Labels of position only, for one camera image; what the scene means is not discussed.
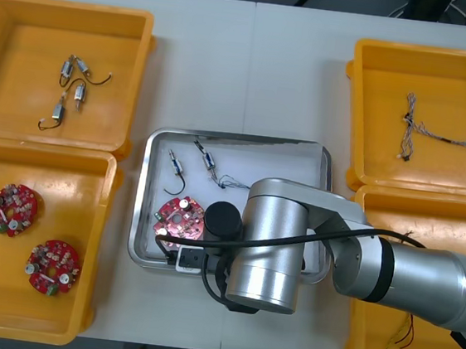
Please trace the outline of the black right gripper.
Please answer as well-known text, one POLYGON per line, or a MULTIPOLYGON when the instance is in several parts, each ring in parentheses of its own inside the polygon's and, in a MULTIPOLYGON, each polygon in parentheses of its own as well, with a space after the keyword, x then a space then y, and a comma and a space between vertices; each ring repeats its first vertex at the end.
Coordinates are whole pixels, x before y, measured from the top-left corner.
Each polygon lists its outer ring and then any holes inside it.
POLYGON ((206 248, 205 255, 208 256, 207 265, 212 267, 227 268, 230 264, 231 251, 228 249, 206 248))

